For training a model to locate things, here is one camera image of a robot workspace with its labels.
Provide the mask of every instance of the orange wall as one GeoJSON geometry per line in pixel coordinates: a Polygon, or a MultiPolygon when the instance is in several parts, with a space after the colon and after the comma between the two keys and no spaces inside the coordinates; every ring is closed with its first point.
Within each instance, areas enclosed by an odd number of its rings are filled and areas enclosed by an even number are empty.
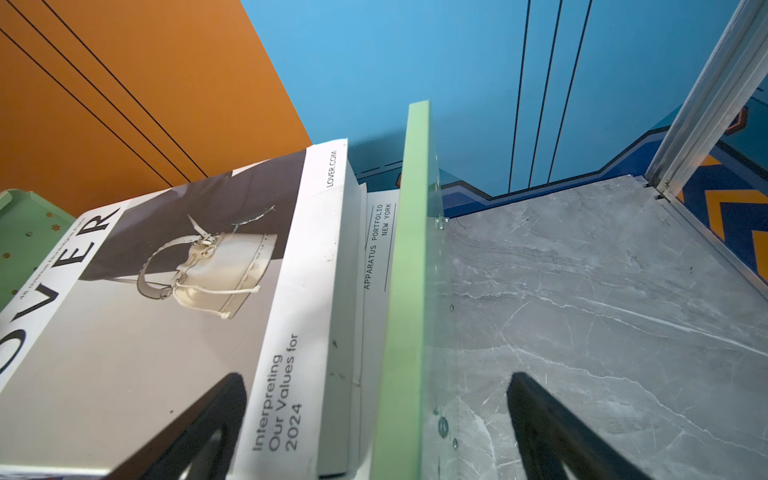
{"type": "Polygon", "coordinates": [[[0,190],[77,215],[310,144],[237,0],[11,0],[0,29],[0,190]]]}

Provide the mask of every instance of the white handbag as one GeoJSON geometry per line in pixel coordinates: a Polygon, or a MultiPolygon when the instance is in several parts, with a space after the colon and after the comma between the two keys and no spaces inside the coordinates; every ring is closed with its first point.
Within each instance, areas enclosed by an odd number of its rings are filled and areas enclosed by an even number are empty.
{"type": "Polygon", "coordinates": [[[232,318],[246,298],[259,291],[258,283],[270,264],[277,235],[213,235],[192,217],[189,219],[199,234],[171,240],[152,253],[136,280],[139,293],[153,300],[173,296],[182,306],[215,313],[222,319],[232,318]],[[191,243],[189,257],[177,267],[170,285],[150,285],[145,275],[152,258],[168,247],[184,243],[191,243]]]}

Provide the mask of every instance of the magazine cover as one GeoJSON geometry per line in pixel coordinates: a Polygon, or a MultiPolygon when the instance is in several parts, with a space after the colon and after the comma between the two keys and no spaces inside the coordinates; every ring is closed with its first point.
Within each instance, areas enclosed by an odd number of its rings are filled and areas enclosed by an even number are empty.
{"type": "Polygon", "coordinates": [[[249,396],[238,471],[314,473],[334,282],[356,280],[343,225],[359,231],[364,201],[346,145],[78,218],[0,313],[0,477],[104,475],[229,372],[249,396]],[[301,405],[291,447],[280,405],[301,405]]]}

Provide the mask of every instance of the orange chevron pattern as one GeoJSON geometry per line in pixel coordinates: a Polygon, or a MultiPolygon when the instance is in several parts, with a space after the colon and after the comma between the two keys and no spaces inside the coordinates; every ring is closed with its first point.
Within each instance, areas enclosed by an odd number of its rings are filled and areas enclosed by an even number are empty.
{"type": "Polygon", "coordinates": [[[725,241],[723,214],[720,204],[768,204],[768,197],[758,190],[707,190],[707,212],[710,216],[710,230],[725,241]]]}
{"type": "Polygon", "coordinates": [[[768,280],[768,232],[752,230],[758,274],[768,280]]]}
{"type": "Polygon", "coordinates": [[[704,159],[703,162],[701,162],[701,165],[699,167],[710,167],[712,165],[722,165],[715,157],[712,155],[707,155],[707,158],[704,159]]]}

